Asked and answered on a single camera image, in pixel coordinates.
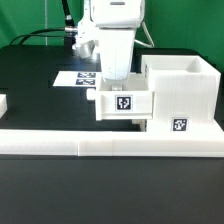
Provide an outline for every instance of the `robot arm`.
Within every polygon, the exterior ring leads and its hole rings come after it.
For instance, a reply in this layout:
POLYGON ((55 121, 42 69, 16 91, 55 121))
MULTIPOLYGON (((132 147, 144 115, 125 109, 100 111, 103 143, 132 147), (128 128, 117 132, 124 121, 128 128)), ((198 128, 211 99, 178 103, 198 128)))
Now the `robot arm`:
POLYGON ((121 90, 128 79, 136 29, 144 11, 144 0, 91 0, 91 5, 84 1, 76 49, 81 57, 90 56, 94 48, 91 35, 97 30, 103 79, 113 90, 121 90))

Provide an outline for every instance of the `black surface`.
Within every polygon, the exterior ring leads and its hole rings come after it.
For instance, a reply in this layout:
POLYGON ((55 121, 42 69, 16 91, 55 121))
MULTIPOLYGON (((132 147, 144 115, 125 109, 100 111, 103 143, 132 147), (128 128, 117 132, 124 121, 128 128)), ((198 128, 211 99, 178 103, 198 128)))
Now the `black surface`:
MULTIPOLYGON (((83 68, 79 60, 72 64, 60 47, 3 48, 0 91, 8 94, 9 113, 0 127, 73 130, 83 125, 82 118, 72 117, 82 105, 90 122, 83 129, 130 128, 129 123, 94 123, 93 105, 86 103, 83 90, 51 88, 60 67, 83 68), (72 100, 77 105, 68 106, 72 100)), ((100 69, 90 62, 85 66, 100 69)), ((222 87, 216 111, 220 122, 222 87)), ((1 224, 224 223, 224 159, 52 158, 0 157, 1 224)))
POLYGON ((0 161, 1 224, 224 222, 222 159, 0 161))
POLYGON ((138 131, 131 121, 96 121, 86 88, 52 87, 60 70, 100 71, 63 47, 11 46, 0 51, 0 92, 7 92, 2 129, 138 131))

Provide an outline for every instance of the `white platform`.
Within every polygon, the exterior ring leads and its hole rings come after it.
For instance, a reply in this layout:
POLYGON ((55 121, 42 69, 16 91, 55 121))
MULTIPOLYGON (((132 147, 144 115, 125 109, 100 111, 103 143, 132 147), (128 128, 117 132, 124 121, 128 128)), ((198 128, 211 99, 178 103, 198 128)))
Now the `white platform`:
MULTIPOLYGON (((80 78, 89 79, 78 77, 78 73, 60 73, 56 84, 85 86, 77 82, 80 78)), ((100 74, 91 79, 96 86, 102 81, 100 74)), ((0 154, 224 157, 224 133, 214 120, 219 79, 220 73, 198 56, 143 56, 142 75, 133 74, 124 91, 97 86, 102 95, 95 99, 102 110, 100 119, 116 119, 116 114, 120 119, 132 119, 138 109, 116 111, 117 92, 132 95, 134 104, 141 102, 136 96, 149 94, 148 111, 142 107, 143 117, 137 114, 139 120, 135 120, 146 122, 146 132, 0 130, 0 154), (175 118, 187 121, 184 131, 179 123, 172 129, 175 118)), ((0 95, 0 115, 6 110, 6 96, 0 95)))

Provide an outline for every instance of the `white base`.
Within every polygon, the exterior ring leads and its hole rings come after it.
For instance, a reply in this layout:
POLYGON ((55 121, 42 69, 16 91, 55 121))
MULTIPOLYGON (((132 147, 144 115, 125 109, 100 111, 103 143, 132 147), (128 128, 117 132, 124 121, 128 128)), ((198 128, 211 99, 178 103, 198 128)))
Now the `white base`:
POLYGON ((7 111, 6 95, 0 94, 0 118, 7 111))
POLYGON ((224 157, 224 134, 0 130, 0 154, 224 157))

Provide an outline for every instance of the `white plastic block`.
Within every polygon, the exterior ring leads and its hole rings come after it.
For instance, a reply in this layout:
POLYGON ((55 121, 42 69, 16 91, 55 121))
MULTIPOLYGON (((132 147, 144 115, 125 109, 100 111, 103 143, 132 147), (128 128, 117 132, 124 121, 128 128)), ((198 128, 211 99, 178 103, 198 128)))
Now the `white plastic block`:
POLYGON ((7 111, 6 95, 0 94, 0 118, 5 114, 6 111, 7 111))
POLYGON ((142 74, 131 74, 123 91, 111 91, 99 80, 95 92, 96 120, 152 119, 153 93, 148 91, 142 74))
POLYGON ((148 131, 169 132, 174 119, 187 119, 188 131, 209 128, 220 73, 199 56, 143 56, 142 72, 154 92, 148 131))

